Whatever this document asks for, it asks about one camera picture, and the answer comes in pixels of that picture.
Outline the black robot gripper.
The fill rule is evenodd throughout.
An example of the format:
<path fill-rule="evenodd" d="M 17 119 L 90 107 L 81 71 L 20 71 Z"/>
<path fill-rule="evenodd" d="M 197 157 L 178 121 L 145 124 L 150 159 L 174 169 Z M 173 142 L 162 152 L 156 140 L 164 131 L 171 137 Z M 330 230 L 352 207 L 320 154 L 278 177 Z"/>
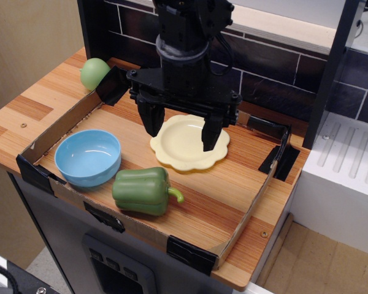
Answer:
<path fill-rule="evenodd" d="M 205 118 L 201 138 L 207 152 L 214 149 L 223 126 L 236 123 L 242 98 L 212 72 L 209 49 L 208 42 L 184 50 L 158 41 L 161 66 L 127 73 L 131 97 L 149 135 L 157 136 L 166 108 L 200 116 Z"/>

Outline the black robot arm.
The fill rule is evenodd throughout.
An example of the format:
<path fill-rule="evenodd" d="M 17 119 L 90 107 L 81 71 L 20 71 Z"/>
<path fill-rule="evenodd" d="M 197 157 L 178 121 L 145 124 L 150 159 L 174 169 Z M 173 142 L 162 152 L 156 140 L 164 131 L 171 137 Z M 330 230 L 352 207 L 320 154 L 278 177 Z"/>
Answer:
<path fill-rule="evenodd" d="M 158 135 L 167 108 L 204 119 L 204 151 L 237 121 L 242 97 L 223 76 L 233 53 L 221 31 L 232 24 L 229 1 L 154 1 L 159 18 L 156 51 L 161 67 L 130 70 L 131 99 L 149 135 Z"/>

